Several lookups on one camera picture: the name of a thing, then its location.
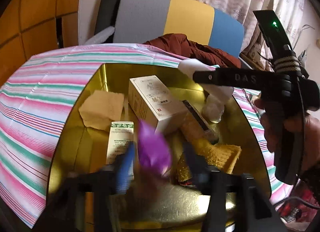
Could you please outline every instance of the multicolored headboard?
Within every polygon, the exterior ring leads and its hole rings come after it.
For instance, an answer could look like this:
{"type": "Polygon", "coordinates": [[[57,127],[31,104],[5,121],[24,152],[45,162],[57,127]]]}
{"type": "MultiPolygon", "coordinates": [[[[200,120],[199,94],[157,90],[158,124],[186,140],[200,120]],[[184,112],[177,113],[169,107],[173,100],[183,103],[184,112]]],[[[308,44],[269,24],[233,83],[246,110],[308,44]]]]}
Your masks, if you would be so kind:
{"type": "Polygon", "coordinates": [[[196,0],[121,0],[113,42],[144,43],[167,33],[238,57],[244,28],[228,14],[196,0]]]}

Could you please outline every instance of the yellow fabric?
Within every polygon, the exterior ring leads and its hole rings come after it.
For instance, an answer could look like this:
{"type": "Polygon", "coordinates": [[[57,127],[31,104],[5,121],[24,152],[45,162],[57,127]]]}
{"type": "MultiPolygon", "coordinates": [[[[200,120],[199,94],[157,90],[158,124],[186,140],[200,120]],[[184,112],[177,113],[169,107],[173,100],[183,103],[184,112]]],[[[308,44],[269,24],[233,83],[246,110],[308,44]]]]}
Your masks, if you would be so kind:
{"type": "Polygon", "coordinates": [[[214,9],[196,0],[171,0],[163,34],[183,33],[188,39],[208,45],[214,9]]]}
{"type": "MultiPolygon", "coordinates": [[[[241,153],[239,146],[212,145],[206,139],[195,140],[192,142],[192,145],[196,154],[205,157],[207,164],[214,165],[219,170],[228,174],[232,174],[233,168],[241,153]]],[[[184,182],[192,178],[183,155],[178,162],[177,176],[179,182],[184,182]]]]}

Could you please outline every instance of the purple object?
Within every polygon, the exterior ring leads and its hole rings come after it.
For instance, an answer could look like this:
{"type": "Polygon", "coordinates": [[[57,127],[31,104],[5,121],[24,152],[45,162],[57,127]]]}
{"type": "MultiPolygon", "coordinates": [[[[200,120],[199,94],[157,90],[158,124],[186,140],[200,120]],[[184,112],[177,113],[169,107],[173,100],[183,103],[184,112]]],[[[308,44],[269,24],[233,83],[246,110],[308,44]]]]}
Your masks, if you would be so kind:
{"type": "Polygon", "coordinates": [[[165,176],[171,168],[171,152],[161,133],[140,120],[138,133],[138,156],[140,165],[155,174],[165,176]]]}

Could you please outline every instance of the hand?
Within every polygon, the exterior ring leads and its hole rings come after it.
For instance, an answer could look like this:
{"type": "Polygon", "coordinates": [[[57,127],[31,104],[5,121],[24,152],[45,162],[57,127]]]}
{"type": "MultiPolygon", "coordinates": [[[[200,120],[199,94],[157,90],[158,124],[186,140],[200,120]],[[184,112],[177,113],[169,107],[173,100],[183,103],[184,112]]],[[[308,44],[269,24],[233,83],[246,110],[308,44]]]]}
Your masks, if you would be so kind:
{"type": "MultiPolygon", "coordinates": [[[[263,100],[257,99],[255,106],[264,109],[263,100]]],[[[278,146],[281,145],[280,138],[275,134],[269,122],[268,116],[263,114],[260,122],[264,128],[264,137],[267,140],[267,148],[273,153],[278,146]]],[[[284,121],[284,128],[289,132],[301,132],[302,120],[301,115],[290,117],[284,121]]],[[[320,121],[306,114],[305,118],[305,143],[304,155],[302,160],[301,171],[304,172],[320,161],[320,121]]]]}

